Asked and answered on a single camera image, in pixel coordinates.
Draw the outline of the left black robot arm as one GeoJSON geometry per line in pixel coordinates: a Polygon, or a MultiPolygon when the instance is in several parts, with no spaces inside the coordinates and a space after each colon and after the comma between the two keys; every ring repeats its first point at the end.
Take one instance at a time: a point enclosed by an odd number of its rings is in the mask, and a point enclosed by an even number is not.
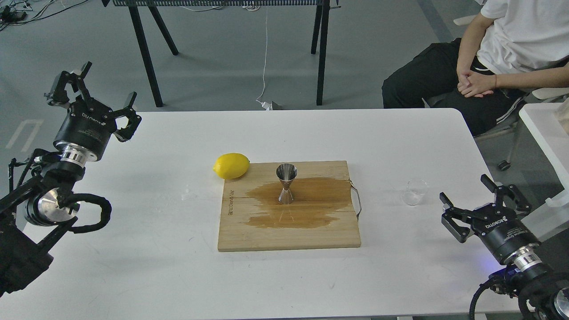
{"type": "Polygon", "coordinates": [[[65,233],[97,231],[110,221],[107,199],[72,189],[84,177],[85,164],[102,159],[110,137],[130,140],[141,117],[133,108],[135,92],[117,111],[91,97],[84,83],[91,66],[88,61],[79,72],[62,71],[45,94],[49,105],[67,110],[55,151],[36,148],[8,166],[9,193],[0,203],[2,294],[24,289],[47,271],[49,251],[65,233]]]}

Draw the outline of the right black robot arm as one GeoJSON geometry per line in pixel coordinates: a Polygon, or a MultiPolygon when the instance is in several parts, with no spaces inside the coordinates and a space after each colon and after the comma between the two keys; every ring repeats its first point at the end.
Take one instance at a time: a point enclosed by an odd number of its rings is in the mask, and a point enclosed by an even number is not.
{"type": "Polygon", "coordinates": [[[492,273],[473,295],[468,318],[475,319],[481,294],[490,289],[496,294],[518,299],[525,320],[566,320],[568,318],[568,273],[555,271],[535,253],[541,244],[522,223],[530,204],[514,185],[496,185],[485,174],[482,184],[494,194],[494,202],[474,210],[456,207],[440,193],[444,212],[441,222],[464,243],[477,236],[503,269],[492,273]]]}

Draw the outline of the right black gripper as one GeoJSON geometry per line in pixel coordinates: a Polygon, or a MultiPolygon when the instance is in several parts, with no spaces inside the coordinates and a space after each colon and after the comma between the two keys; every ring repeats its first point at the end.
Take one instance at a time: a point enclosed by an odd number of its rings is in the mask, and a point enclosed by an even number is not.
{"type": "Polygon", "coordinates": [[[441,192],[443,226],[459,243],[465,243],[473,230],[501,265],[514,264],[519,271],[525,272],[542,263],[534,252],[541,242],[516,215],[529,215],[532,206],[528,199],[514,184],[497,185],[486,174],[482,174],[481,182],[494,194],[494,204],[498,207],[480,207],[475,211],[457,208],[441,192]],[[504,198],[515,204],[514,210],[504,207],[504,198]]]}

